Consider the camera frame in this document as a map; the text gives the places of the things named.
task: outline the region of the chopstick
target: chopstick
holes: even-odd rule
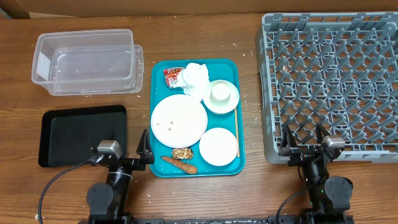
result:
[[[241,157],[241,150],[239,148],[239,130],[238,130],[238,112],[235,108],[235,130],[236,130],[236,140],[238,142],[238,158]]]

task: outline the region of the white label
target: white label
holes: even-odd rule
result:
[[[41,52],[39,53],[39,62],[37,62],[37,74],[39,74],[45,80],[49,80],[51,61]]]

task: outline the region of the white cup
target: white cup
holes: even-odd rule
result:
[[[211,100],[218,104],[223,105],[229,101],[231,90],[224,83],[219,83],[211,90]]]

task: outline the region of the wooden table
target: wooden table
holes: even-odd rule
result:
[[[214,16],[104,17],[0,21],[0,222],[37,223],[37,204],[46,183],[64,167],[37,163],[42,115],[48,110],[122,104],[127,108],[129,152],[149,127],[150,74],[155,63],[187,58],[229,58],[239,69],[246,166],[232,177],[161,179],[149,169],[135,172],[127,210],[138,218],[238,218],[274,215],[303,187],[295,167],[264,158],[261,83],[254,36],[262,14]],[[132,95],[54,97],[30,80],[37,38],[48,32],[131,29],[142,46],[142,91]],[[398,165],[335,162],[331,175],[354,182],[349,215],[356,223],[398,223]],[[76,223],[88,217],[86,191],[105,181],[107,169],[84,166],[59,178],[45,196],[45,223]],[[282,213],[308,207],[307,195]]]

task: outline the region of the round plate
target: round plate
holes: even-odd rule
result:
[[[172,148],[195,144],[207,128],[203,105],[187,95],[172,95],[153,110],[150,126],[157,140]]]
[[[210,99],[211,91],[213,87],[219,83],[223,83],[228,86],[230,90],[229,101],[227,105],[218,105]],[[239,103],[239,91],[232,83],[226,80],[212,81],[206,88],[205,94],[203,95],[203,102],[206,107],[215,114],[226,114],[234,110]]]
[[[214,166],[225,166],[231,163],[238,153],[238,148],[235,135],[224,128],[208,130],[199,142],[202,158]]]

